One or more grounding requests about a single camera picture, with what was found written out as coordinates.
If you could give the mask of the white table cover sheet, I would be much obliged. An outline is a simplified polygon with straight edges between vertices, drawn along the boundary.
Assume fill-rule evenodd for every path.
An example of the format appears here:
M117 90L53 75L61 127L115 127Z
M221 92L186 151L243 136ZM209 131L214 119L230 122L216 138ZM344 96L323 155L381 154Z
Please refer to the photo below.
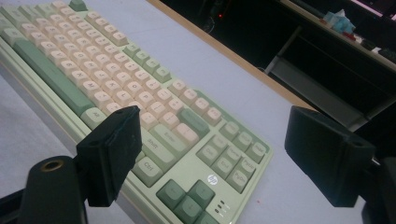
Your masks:
M236 224L362 224L363 200L334 208L284 148L292 104L146 0L84 0L189 87L202 91L273 152ZM0 60L0 198L30 168L75 142Z

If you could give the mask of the pale blue packet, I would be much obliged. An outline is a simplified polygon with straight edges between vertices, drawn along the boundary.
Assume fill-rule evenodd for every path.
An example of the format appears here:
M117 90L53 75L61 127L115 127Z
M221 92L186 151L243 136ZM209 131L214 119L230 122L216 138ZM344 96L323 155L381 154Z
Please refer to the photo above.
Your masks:
M327 27L340 34L352 34L355 30L355 25L346 17L346 13L343 9L336 13L328 11L323 17L323 20Z

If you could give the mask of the green and pink keyboard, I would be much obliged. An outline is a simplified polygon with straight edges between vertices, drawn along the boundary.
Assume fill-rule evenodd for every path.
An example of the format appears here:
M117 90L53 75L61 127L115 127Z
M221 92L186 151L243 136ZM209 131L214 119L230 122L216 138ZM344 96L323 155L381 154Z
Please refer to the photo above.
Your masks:
M0 6L0 60L77 143L136 105L120 192L152 224L236 224L272 149L83 0Z

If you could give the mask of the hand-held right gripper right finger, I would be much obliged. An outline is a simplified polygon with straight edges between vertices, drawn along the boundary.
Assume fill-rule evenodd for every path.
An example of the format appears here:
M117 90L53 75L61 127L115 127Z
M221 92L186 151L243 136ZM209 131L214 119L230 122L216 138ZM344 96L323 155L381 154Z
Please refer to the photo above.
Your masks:
M293 106L284 148L335 207L355 205L375 147L319 112Z

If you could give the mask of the white metal frame desk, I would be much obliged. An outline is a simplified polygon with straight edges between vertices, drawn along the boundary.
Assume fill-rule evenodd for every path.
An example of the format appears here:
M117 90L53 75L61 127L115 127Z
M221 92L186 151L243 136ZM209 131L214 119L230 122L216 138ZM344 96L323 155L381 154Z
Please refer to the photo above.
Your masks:
M356 131L396 105L396 22L356 0L263 0L271 56L265 72ZM343 9L356 41L326 26ZM373 50L361 46L375 43Z

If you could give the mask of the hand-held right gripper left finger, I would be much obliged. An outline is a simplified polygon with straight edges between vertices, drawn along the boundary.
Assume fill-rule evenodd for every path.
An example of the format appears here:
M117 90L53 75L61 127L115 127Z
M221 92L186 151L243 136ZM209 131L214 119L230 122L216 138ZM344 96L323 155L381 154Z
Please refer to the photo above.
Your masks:
M134 168L142 149L139 112L136 105L113 112L78 143L78 166L87 173L90 206L109 207Z

